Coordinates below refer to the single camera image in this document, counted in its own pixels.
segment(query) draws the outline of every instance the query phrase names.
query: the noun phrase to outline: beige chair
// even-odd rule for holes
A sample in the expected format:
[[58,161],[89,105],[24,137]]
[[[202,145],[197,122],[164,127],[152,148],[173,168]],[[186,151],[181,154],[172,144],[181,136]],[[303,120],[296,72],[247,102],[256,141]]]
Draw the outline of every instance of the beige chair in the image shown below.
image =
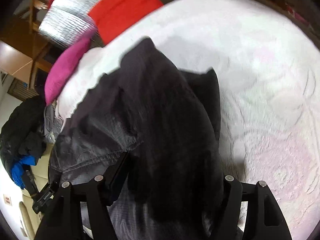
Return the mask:
[[[53,144],[47,144],[47,148],[39,159],[36,166],[31,166],[36,185],[40,191],[48,182],[48,164]],[[41,222],[42,214],[34,213],[32,209],[33,200],[26,189],[22,190],[22,202],[19,208],[22,214],[23,223],[30,240],[33,240]]]

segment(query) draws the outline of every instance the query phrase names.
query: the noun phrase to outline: blue fabric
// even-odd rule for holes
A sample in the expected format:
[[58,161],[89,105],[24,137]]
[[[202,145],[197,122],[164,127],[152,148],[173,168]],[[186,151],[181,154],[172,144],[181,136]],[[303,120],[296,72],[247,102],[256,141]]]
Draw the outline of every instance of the blue fabric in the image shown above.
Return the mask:
[[27,165],[36,165],[36,158],[34,158],[33,156],[26,156],[24,158],[22,158],[21,160],[19,160],[18,162],[16,162],[12,168],[11,168],[11,176],[12,179],[14,181],[14,183],[16,185],[18,185],[21,189],[24,189],[24,183],[21,179],[21,176],[24,173],[24,170],[22,168],[22,164],[27,164]]

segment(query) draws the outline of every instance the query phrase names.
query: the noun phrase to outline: white fabric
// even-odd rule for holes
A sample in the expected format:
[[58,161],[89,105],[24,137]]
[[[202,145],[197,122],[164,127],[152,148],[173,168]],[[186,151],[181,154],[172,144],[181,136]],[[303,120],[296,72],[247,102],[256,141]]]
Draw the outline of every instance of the white fabric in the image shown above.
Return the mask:
[[292,239],[305,240],[320,219],[320,53],[313,43],[251,0],[176,0],[84,55],[59,97],[61,116],[70,117],[143,36],[179,69],[215,69],[225,173],[265,180]]

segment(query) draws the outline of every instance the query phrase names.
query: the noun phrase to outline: silver pin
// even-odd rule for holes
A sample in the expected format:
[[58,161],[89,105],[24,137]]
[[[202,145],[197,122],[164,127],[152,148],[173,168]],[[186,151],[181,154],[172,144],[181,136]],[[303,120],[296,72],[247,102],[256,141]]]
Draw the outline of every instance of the silver pin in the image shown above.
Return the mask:
[[97,175],[94,177],[95,181],[102,181],[103,180],[103,176],[102,175]]
[[259,185],[260,185],[261,187],[265,187],[265,186],[267,185],[267,183],[266,183],[264,180],[260,180],[260,181],[259,181]]
[[227,175],[227,176],[225,177],[225,179],[226,179],[227,181],[233,181],[235,178],[232,177],[231,175]]
[[70,186],[70,182],[69,181],[65,181],[64,183],[61,184],[61,187],[66,188]]

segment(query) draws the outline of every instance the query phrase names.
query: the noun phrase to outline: pink pillow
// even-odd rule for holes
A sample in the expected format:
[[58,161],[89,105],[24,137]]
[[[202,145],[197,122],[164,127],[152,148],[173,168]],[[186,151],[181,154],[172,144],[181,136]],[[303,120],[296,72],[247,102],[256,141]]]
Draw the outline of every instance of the pink pillow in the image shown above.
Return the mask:
[[90,39],[83,38],[66,49],[52,66],[44,85],[45,101],[51,104],[61,93],[83,54],[90,47]]

